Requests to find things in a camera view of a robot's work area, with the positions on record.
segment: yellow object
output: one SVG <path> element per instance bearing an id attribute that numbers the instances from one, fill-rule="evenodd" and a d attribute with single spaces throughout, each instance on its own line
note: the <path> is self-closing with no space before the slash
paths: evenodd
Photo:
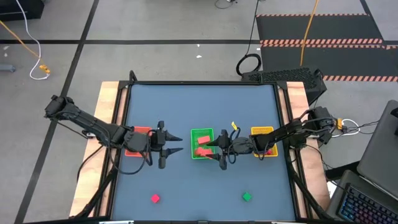
<path id="1" fill-rule="evenodd" d="M 312 18 L 313 18 L 313 15 L 315 14 L 315 11 L 317 10 L 318 3 L 319 3 L 319 0 L 316 0 L 315 6 L 313 7 L 313 10 L 312 10 L 312 13 L 311 13 L 310 20 L 309 20 L 308 25 L 307 25 L 307 30 L 305 31 L 305 34 L 304 34 L 303 44 L 301 46 L 300 66 L 303 65 L 305 41 L 307 41 L 308 31 L 310 30 Z"/>
<path id="2" fill-rule="evenodd" d="M 234 128 L 235 131 L 238 130 L 238 127 L 236 127 L 235 122 L 232 121 L 231 125 L 232 125 L 232 128 Z"/>
<path id="3" fill-rule="evenodd" d="M 251 128 L 251 134 L 268 134 L 274 131 L 274 128 L 271 126 L 268 127 L 252 127 Z M 264 155 L 264 157 L 277 157 L 278 156 L 278 148 L 276 144 L 272 147 L 271 154 L 269 155 Z"/>
<path id="4" fill-rule="evenodd" d="M 4 26 L 4 28 L 6 28 L 6 30 L 7 30 L 8 32 L 10 32 L 10 34 L 13 35 L 13 36 L 22 44 L 22 46 L 24 46 L 30 53 L 32 53 L 32 54 L 35 55 L 37 58 L 39 58 L 40 61 L 43 63 L 43 65 L 40 65 L 39 68 L 40 68 L 41 70 L 43 70 L 45 73 L 50 74 L 50 69 L 47 68 L 47 66 L 44 64 L 43 59 L 42 59 L 40 56 L 38 56 L 36 52 L 34 52 L 34 51 L 31 50 L 28 46 L 26 46 L 26 44 L 25 44 L 23 41 L 21 41 L 21 39 L 18 37 L 18 35 L 15 34 L 12 30 L 10 30 L 10 28 L 8 28 L 8 26 L 5 25 L 5 23 L 3 23 L 2 21 L 0 21 L 0 24 L 1 24 L 2 26 Z"/>
<path id="5" fill-rule="evenodd" d="M 343 119 L 341 119 L 341 118 L 337 119 L 337 129 L 339 129 L 339 130 L 343 129 Z"/>

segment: floor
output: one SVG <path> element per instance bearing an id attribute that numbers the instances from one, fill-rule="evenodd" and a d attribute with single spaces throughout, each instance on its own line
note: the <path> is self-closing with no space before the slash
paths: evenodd
<path id="1" fill-rule="evenodd" d="M 87 40 L 159 41 L 84 45 L 76 67 L 71 66 L 96 1 L 50 0 L 42 18 L 29 21 L 31 34 L 39 40 L 72 40 L 68 44 L 42 45 L 44 60 L 52 71 L 45 81 L 29 78 L 35 58 L 22 46 L 0 46 L 2 63 L 17 68 L 14 73 L 0 73 L 0 104 L 5 105 L 0 107 L 3 145 L 0 201 L 7 202 L 0 209 L 2 223 L 13 223 L 16 219 L 49 129 L 49 120 L 43 118 L 44 108 L 52 95 L 60 94 L 68 73 L 74 75 L 68 95 L 89 113 L 95 110 L 101 82 L 125 80 L 131 69 L 140 80 L 239 80 L 235 66 L 247 49 L 245 40 L 249 38 L 255 0 L 240 0 L 224 10 L 216 9 L 213 0 L 99 0 Z M 395 10 L 398 2 L 366 2 L 384 39 L 398 40 Z M 267 0 L 260 2 L 258 13 L 310 13 L 313 3 L 313 0 Z M 360 0 L 321 0 L 317 12 L 362 13 L 364 9 Z M 23 22 L 6 24 L 22 39 L 28 39 Z M 256 29 L 253 38 L 258 39 Z M 0 29 L 0 39 L 13 37 Z M 179 40 L 191 41 L 178 44 L 182 42 Z M 252 45 L 251 52 L 258 51 L 257 48 Z M 245 62 L 242 70 L 249 70 L 255 63 Z M 36 70 L 34 75 L 42 74 Z M 359 124 L 377 120 L 386 102 L 398 99 L 398 83 L 326 82 L 326 85 L 328 91 L 317 105 L 327 106 L 334 116 L 351 118 Z M 355 135 L 332 140 L 322 147 L 325 162 L 340 166 L 357 161 L 369 138 L 369 135 Z M 37 185 L 25 222 L 67 218 L 85 144 L 81 137 L 57 126 L 40 176 L 33 176 Z"/>

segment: laptop keyboard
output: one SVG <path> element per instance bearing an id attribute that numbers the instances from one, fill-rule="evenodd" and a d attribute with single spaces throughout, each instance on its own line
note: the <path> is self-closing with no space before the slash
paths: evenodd
<path id="1" fill-rule="evenodd" d="M 355 223 L 398 224 L 398 215 L 348 185 L 337 215 Z"/>

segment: yellow tray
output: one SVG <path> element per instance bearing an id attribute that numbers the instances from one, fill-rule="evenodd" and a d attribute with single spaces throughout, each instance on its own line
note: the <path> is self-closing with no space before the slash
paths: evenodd
<path id="1" fill-rule="evenodd" d="M 251 128 L 251 134 L 268 134 L 270 132 L 273 132 L 274 128 L 271 126 L 268 127 L 252 127 Z M 277 157 L 278 156 L 278 148 L 276 144 L 271 149 L 271 154 L 269 155 L 264 155 L 264 157 Z"/>

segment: blue tabletop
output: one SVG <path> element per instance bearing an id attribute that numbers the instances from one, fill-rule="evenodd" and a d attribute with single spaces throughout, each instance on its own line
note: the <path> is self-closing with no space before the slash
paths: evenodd
<path id="1" fill-rule="evenodd" d="M 153 166 L 119 174 L 113 220 L 294 220 L 281 143 L 278 157 L 240 155 L 227 170 L 217 161 L 191 158 L 191 129 L 213 128 L 216 138 L 222 129 L 232 131 L 232 121 L 242 129 L 240 136 L 249 136 L 253 126 L 279 128 L 272 85 L 133 85 L 126 125 L 156 128 L 160 120 L 183 139 L 166 147 L 184 150 L 169 156 L 165 169 L 158 169 L 153 153 Z M 132 172 L 141 160 L 123 153 L 120 168 Z M 245 192 L 252 195 L 249 202 Z M 159 203 L 150 200 L 154 194 Z"/>

